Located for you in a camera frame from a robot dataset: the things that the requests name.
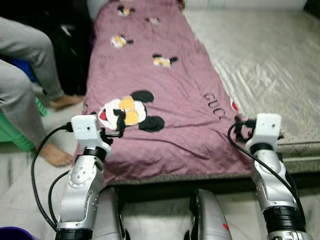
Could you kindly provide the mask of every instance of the floor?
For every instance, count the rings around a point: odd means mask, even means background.
[[[55,111],[50,107],[43,118],[46,130],[68,122],[80,114],[82,105]],[[76,141],[72,133],[59,132],[53,141],[68,153],[73,153]],[[41,217],[34,200],[30,178],[32,153],[22,152],[11,143],[0,144],[0,227],[24,228],[41,240],[54,239],[54,232]],[[50,166],[41,157],[37,160],[35,175],[37,187],[45,209],[47,192],[53,179],[68,167]],[[53,191],[53,209],[57,212],[65,187],[59,182]],[[300,192],[304,207],[307,230],[314,240],[320,240],[320,187]],[[233,240],[266,239],[265,223],[254,192],[220,194],[217,198],[227,219]],[[123,210],[125,227],[132,240],[182,240],[189,229],[191,214],[189,200],[170,199],[162,201],[127,204]]]

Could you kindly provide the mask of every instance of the gray pants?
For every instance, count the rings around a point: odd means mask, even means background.
[[[53,46],[43,32],[0,17],[0,54],[28,61],[49,99],[63,97]],[[0,110],[36,146],[46,136],[31,81],[22,70],[3,60],[0,60]]]

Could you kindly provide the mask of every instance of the white mattress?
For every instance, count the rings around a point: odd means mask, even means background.
[[[303,11],[186,9],[246,117],[282,115],[285,159],[320,159],[320,21]]]

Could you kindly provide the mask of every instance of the green basket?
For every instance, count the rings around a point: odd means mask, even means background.
[[[35,104],[42,116],[47,115],[47,109],[42,105],[38,98],[35,99]],[[19,132],[8,121],[3,113],[0,113],[0,142],[13,142],[23,151],[31,151],[35,146],[21,132]]]

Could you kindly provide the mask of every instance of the person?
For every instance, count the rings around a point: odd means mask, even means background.
[[[43,32],[0,17],[0,55],[28,61],[53,108],[62,109],[82,101],[82,97],[66,95],[62,90],[53,45]],[[1,59],[0,110],[36,148],[40,145],[46,132],[32,83],[22,70]],[[64,166],[72,159],[53,143],[47,143],[40,155],[54,166]]]

